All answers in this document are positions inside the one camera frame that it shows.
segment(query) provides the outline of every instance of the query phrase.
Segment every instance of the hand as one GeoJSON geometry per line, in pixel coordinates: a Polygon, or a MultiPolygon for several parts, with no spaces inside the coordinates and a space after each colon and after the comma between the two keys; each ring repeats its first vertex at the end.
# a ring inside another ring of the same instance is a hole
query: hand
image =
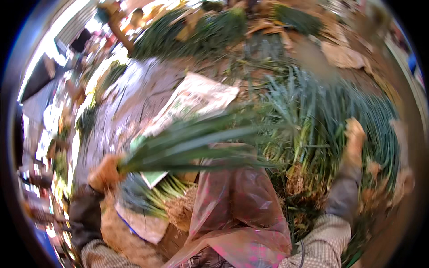
{"type": "Polygon", "coordinates": [[[360,123],[355,118],[351,118],[347,120],[344,134],[347,137],[347,143],[324,212],[339,216],[353,225],[362,178],[362,148],[365,132],[360,123]]]}
{"type": "Polygon", "coordinates": [[[105,155],[98,167],[89,175],[88,184],[100,193],[114,189],[119,182],[125,179],[125,176],[119,174],[116,169],[120,159],[121,157],[118,155],[105,155]]]}

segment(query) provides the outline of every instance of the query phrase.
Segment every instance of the plastic bag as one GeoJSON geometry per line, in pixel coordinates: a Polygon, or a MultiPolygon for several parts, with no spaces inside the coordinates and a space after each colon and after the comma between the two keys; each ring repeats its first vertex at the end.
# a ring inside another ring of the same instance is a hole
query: plastic bag
{"type": "Polygon", "coordinates": [[[264,169],[200,174],[189,237],[163,267],[177,267],[206,247],[237,268],[277,267],[290,256],[289,228],[264,169]]]}

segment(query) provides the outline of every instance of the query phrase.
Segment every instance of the gloved hand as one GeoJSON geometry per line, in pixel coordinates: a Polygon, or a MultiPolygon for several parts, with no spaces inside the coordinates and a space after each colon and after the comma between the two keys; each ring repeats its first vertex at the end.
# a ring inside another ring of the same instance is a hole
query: gloved hand
{"type": "Polygon", "coordinates": [[[104,199],[105,191],[124,179],[116,170],[119,159],[115,155],[106,155],[88,177],[88,184],[81,185],[73,194],[69,209],[70,228],[72,243],[79,253],[91,240],[103,239],[100,201],[104,199]]]}
{"type": "Polygon", "coordinates": [[[69,209],[72,244],[78,253],[94,239],[103,239],[101,236],[101,209],[100,201],[104,193],[91,188],[88,184],[81,185],[73,195],[69,209]]]}
{"type": "Polygon", "coordinates": [[[365,132],[360,123],[352,118],[347,120],[344,134],[347,137],[347,143],[324,213],[339,216],[353,226],[359,205],[358,191],[362,178],[362,148],[365,132]]]}

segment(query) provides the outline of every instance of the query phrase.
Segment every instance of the vendor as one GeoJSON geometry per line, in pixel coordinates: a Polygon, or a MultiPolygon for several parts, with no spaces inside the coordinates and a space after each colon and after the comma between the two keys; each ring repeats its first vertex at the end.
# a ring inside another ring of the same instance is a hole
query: vendor
{"type": "Polygon", "coordinates": [[[143,21],[143,15],[144,12],[142,9],[136,9],[134,10],[130,16],[130,22],[128,23],[127,26],[125,26],[125,28],[122,30],[122,32],[124,34],[127,34],[129,30],[136,30],[137,28],[142,28],[145,23],[143,21]]]}
{"type": "Polygon", "coordinates": [[[134,45],[120,29],[120,23],[125,16],[125,12],[121,10],[120,3],[117,1],[106,0],[97,5],[97,19],[103,23],[107,23],[112,33],[120,42],[122,42],[128,52],[131,53],[134,49],[134,45]]]}
{"type": "MultiPolygon", "coordinates": [[[[278,263],[280,268],[341,267],[341,253],[350,241],[351,226],[358,208],[362,148],[365,140],[363,128],[356,119],[348,121],[345,135],[347,143],[340,169],[327,196],[324,213],[317,219],[313,231],[297,244],[297,253],[283,260],[273,260],[275,256],[260,254],[265,259],[252,256],[253,259],[244,260],[245,264],[249,267],[268,267],[267,263],[278,263]]],[[[105,158],[100,168],[107,171],[112,169],[112,159],[105,158]]],[[[116,183],[118,181],[109,181],[106,178],[103,178],[103,181],[91,180],[90,185],[80,186],[74,194],[69,210],[72,242],[82,255],[84,267],[139,267],[109,248],[101,235],[100,201],[105,196],[105,189],[111,189],[116,183]]],[[[249,246],[252,248],[257,245],[257,248],[265,249],[266,245],[258,244],[258,241],[255,242],[252,238],[243,239],[249,240],[249,246]]],[[[228,254],[221,249],[214,251],[211,247],[206,247],[190,256],[188,261],[174,267],[232,267],[226,260],[228,254]]]]}

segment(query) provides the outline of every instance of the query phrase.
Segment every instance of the green onion bunch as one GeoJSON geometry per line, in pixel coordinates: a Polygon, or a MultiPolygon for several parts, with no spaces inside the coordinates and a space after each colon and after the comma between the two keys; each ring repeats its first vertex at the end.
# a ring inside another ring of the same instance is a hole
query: green onion bunch
{"type": "Polygon", "coordinates": [[[272,18],[294,27],[305,35],[317,35],[323,26],[319,18],[283,4],[273,6],[272,18]]]}
{"type": "Polygon", "coordinates": [[[99,105],[93,102],[89,107],[85,108],[76,121],[76,129],[79,131],[80,145],[88,141],[95,126],[97,119],[97,110],[99,105]]]}
{"type": "Polygon", "coordinates": [[[104,92],[116,82],[116,80],[124,74],[125,69],[127,68],[126,64],[120,64],[118,60],[113,61],[107,72],[109,72],[103,82],[96,86],[95,95],[101,96],[104,92]]]}
{"type": "Polygon", "coordinates": [[[183,198],[192,185],[185,185],[168,174],[153,189],[149,189],[139,173],[130,172],[121,184],[122,204],[136,213],[168,220],[166,202],[183,198]]]}
{"type": "Polygon", "coordinates": [[[247,18],[243,9],[231,8],[217,14],[205,15],[197,22],[193,35],[185,42],[176,36],[185,27],[185,18],[172,26],[169,24],[187,9],[167,12],[157,19],[136,41],[131,57],[144,60],[194,56],[208,58],[219,55],[228,45],[234,45],[244,37],[247,18]]]}
{"type": "Polygon", "coordinates": [[[190,121],[176,121],[157,136],[144,139],[118,163],[119,173],[144,171],[180,172],[202,169],[228,169],[243,166],[266,166],[253,157],[253,148],[234,146],[213,148],[223,142],[258,142],[258,133],[283,126],[265,125],[253,105],[230,108],[220,114],[190,121]],[[217,166],[193,165],[194,159],[225,160],[217,166]]]}
{"type": "MultiPolygon", "coordinates": [[[[266,93],[260,94],[260,100],[264,107],[272,108],[265,119],[294,126],[289,132],[267,131],[270,140],[258,146],[260,153],[276,164],[267,173],[280,199],[285,200],[284,213],[293,241],[310,232],[323,208],[346,144],[348,118],[356,118],[367,136],[360,190],[375,189],[377,182],[383,185],[381,181],[387,179],[385,191],[392,195],[399,145],[390,121],[398,119],[398,113],[386,96],[365,93],[343,79],[323,84],[296,66],[290,66],[289,72],[267,76],[264,88],[266,93]],[[381,165],[375,179],[367,170],[366,160],[381,165]]],[[[359,215],[356,228],[365,235],[351,240],[342,256],[344,267],[362,254],[362,246],[368,242],[370,215],[370,211],[359,215]]]]}

